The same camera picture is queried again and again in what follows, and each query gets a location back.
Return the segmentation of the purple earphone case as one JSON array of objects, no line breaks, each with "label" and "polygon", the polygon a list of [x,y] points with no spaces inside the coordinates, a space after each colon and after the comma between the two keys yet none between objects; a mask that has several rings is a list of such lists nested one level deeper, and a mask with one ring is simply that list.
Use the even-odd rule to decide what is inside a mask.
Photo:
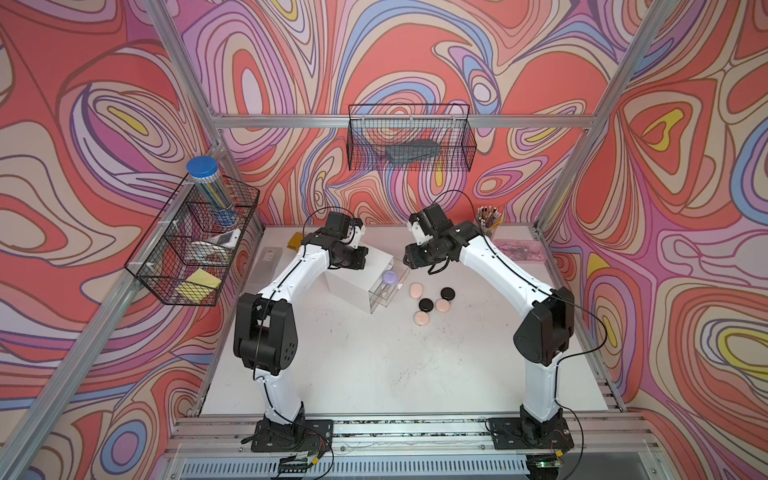
[{"label": "purple earphone case", "polygon": [[386,285],[396,285],[399,282],[399,276],[394,270],[387,270],[382,275],[382,281]]}]

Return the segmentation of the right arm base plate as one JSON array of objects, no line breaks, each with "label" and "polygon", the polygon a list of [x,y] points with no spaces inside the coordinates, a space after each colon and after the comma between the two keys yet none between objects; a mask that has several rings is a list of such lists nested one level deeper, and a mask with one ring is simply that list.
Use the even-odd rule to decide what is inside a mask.
[{"label": "right arm base plate", "polygon": [[570,429],[561,414],[545,422],[527,415],[494,417],[485,421],[485,427],[496,450],[568,452],[574,447]]}]

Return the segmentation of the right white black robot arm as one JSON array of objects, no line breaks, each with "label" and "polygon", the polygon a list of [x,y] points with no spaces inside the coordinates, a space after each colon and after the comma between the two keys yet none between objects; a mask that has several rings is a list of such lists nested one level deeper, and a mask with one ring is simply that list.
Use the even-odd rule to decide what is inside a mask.
[{"label": "right white black robot arm", "polygon": [[458,262],[494,287],[521,317],[513,343],[526,361],[521,413],[539,423],[560,411],[556,401],[556,366],[573,335],[573,295],[529,274],[488,239],[477,225],[449,220],[437,224],[413,214],[408,230],[415,242],[405,247],[403,262],[411,269]]}]

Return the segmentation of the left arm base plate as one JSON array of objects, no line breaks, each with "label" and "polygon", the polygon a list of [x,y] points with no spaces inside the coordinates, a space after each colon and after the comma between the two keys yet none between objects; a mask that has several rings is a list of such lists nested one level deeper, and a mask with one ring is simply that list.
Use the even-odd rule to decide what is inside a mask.
[{"label": "left arm base plate", "polygon": [[332,446],[332,420],[301,420],[295,424],[279,424],[267,418],[260,420],[251,437],[242,440],[252,452],[324,453]]}]

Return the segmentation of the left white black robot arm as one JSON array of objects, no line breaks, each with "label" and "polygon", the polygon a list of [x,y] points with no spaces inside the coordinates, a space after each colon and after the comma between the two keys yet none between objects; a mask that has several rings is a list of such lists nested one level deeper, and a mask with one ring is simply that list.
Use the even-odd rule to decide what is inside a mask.
[{"label": "left white black robot arm", "polygon": [[298,346],[294,302],[329,269],[362,270],[368,249],[360,244],[363,226],[347,234],[323,227],[301,242],[296,256],[266,287],[238,300],[233,352],[261,384],[265,417],[278,425],[293,425],[303,417],[303,402],[282,371],[293,362]]}]

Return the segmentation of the white drawer cabinet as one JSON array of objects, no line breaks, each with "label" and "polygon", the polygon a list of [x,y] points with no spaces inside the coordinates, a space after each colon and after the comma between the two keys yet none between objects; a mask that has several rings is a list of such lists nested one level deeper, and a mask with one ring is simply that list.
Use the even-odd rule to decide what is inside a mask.
[{"label": "white drawer cabinet", "polygon": [[396,293],[397,283],[384,280],[386,272],[393,271],[394,257],[375,247],[368,247],[362,270],[328,270],[325,278],[329,291],[364,313],[372,314],[387,307]]}]

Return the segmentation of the clear top drawer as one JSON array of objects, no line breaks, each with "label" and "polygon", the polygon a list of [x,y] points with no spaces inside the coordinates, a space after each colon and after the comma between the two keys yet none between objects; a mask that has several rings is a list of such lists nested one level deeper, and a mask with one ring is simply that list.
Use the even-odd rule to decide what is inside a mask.
[{"label": "clear top drawer", "polygon": [[393,258],[369,290],[370,312],[387,307],[402,289],[410,270],[397,258]]}]

